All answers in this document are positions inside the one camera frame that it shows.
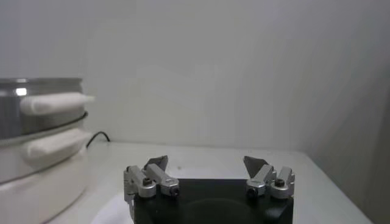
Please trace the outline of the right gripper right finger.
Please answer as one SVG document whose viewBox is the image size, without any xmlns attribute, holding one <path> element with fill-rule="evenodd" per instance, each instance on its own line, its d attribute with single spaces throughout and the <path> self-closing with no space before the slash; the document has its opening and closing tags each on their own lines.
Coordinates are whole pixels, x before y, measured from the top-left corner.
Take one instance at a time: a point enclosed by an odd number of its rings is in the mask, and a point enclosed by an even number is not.
<svg viewBox="0 0 390 224">
<path fill-rule="evenodd" d="M 246 181 L 247 198 L 269 194 L 276 199 L 288 199 L 294 195 L 295 173 L 290 167 L 283 166 L 277 174 L 264 159 L 245 156 L 243 162 L 250 177 Z"/>
</svg>

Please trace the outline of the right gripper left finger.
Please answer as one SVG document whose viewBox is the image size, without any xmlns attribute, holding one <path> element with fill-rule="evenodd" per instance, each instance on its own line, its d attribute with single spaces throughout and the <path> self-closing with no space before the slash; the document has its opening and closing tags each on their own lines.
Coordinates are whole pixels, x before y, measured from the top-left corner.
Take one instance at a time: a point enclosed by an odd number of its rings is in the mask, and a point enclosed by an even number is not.
<svg viewBox="0 0 390 224">
<path fill-rule="evenodd" d="M 179 180 L 169 176 L 165 170 L 168 156 L 151 158 L 142 169 L 138 166 L 128 166 L 124 171 L 124 200 L 129 205 L 129 212 L 134 213 L 136 196 L 149 199 L 160 192 L 176 199 L 180 195 Z"/>
</svg>

